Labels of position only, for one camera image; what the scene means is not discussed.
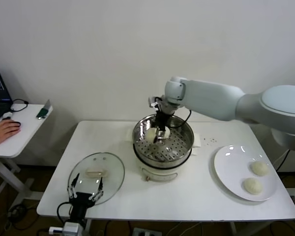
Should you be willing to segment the person's bare hand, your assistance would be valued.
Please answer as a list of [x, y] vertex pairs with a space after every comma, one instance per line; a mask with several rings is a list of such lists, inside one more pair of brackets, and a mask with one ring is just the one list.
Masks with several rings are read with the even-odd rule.
[[0, 121], [0, 144], [20, 132], [20, 124], [10, 120]]

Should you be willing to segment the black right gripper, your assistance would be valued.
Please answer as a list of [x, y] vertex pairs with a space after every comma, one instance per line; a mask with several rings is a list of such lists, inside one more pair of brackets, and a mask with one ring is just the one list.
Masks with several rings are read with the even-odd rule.
[[170, 120], [173, 115], [174, 115], [174, 112], [167, 114], [161, 110], [156, 111], [155, 126], [157, 128], [154, 128], [153, 138], [152, 138], [153, 143], [156, 143], [159, 139], [164, 139], [166, 134], [166, 127], [171, 128]]

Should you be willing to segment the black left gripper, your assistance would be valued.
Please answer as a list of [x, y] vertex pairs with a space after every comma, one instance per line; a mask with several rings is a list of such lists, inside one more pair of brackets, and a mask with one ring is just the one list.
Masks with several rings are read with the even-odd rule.
[[93, 207], [95, 205], [95, 202], [97, 202], [104, 193], [102, 177], [99, 180], [99, 186], [96, 193], [89, 194], [76, 192], [75, 186], [77, 184], [78, 178], [79, 173], [77, 173], [76, 177], [67, 187], [69, 203], [72, 205], [69, 221], [84, 221], [87, 210]]

